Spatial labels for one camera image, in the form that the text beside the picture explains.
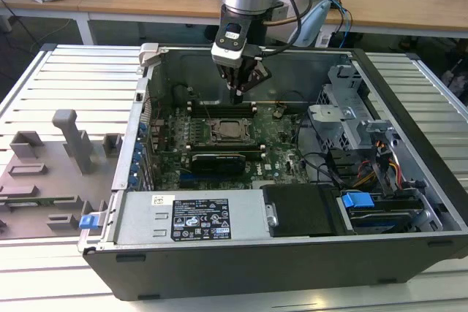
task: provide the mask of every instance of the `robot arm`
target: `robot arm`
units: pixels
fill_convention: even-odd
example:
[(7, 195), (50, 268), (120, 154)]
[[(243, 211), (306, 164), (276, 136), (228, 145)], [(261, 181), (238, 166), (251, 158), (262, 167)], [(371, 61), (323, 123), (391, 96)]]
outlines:
[[(262, 64), (264, 55), (260, 48), (265, 44), (268, 27), (281, 24), (277, 27), (276, 34), (273, 34), (280, 39), (282, 36), (289, 38), (296, 31), (297, 25), (288, 24), (296, 23), (296, 16), (281, 21), (272, 20), (275, 11), (286, 13), (282, 10), (288, 2), (289, 0), (223, 0), (221, 22), (211, 54), (221, 77), (227, 81), (233, 104), (242, 102), (243, 95), (248, 90), (271, 77), (271, 73)], [(295, 3), (301, 8), (301, 14), (306, 15), (315, 1), (295, 0)], [(324, 18), (312, 25), (320, 29)]]

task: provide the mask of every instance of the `blue drive latch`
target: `blue drive latch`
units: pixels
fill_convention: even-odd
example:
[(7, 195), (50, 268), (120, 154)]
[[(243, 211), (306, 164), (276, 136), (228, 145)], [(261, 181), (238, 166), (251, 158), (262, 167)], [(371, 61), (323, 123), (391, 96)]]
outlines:
[(80, 220), (80, 229), (99, 229), (99, 215), (84, 215)]
[(346, 208), (373, 208), (374, 200), (369, 193), (349, 192), (341, 197)]

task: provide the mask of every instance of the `motherboard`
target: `motherboard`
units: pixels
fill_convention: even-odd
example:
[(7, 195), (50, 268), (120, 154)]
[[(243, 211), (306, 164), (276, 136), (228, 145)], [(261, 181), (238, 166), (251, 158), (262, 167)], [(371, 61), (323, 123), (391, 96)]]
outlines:
[(151, 122), (155, 190), (308, 183), (295, 138), (302, 114), (277, 104), (161, 107)]

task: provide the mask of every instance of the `blue tab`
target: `blue tab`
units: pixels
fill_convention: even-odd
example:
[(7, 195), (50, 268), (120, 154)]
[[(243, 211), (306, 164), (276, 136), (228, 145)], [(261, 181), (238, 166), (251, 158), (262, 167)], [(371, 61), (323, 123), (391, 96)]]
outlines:
[(348, 194), (343, 195), (341, 199), (343, 200), (344, 206), (346, 208), (351, 208), (354, 206), (354, 202), (352, 202), (352, 199)]
[(148, 129), (148, 127), (143, 122), (140, 122), (140, 129), (142, 132), (146, 132), (146, 129)]
[(141, 154), (133, 153), (133, 161), (134, 162), (139, 162), (140, 160), (141, 160)]
[(130, 165), (130, 172), (136, 173), (139, 170), (139, 166), (137, 164), (131, 164)]
[(135, 150), (136, 151), (143, 151), (143, 144), (141, 142), (135, 143)]
[(99, 229), (99, 216), (84, 215), (81, 217), (80, 229)]
[(131, 186), (136, 186), (138, 183), (138, 178), (136, 178), (134, 175), (129, 176), (129, 185)]
[(343, 203), (346, 208), (373, 208), (374, 200), (369, 193), (350, 192), (343, 197)]

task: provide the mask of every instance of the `desk leg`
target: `desk leg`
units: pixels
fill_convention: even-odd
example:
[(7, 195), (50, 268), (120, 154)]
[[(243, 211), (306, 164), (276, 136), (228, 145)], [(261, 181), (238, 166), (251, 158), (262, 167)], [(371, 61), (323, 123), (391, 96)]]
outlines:
[(12, 27), (10, 26), (10, 22), (8, 22), (8, 17), (6, 15), (0, 15), (0, 30), (4, 33), (10, 33), (12, 31)]
[(78, 24), (78, 29), (80, 30), (81, 40), (83, 40), (84, 45), (95, 45), (96, 39), (94, 38), (93, 31), (89, 25), (88, 14), (83, 13), (79, 14), (75, 20)]

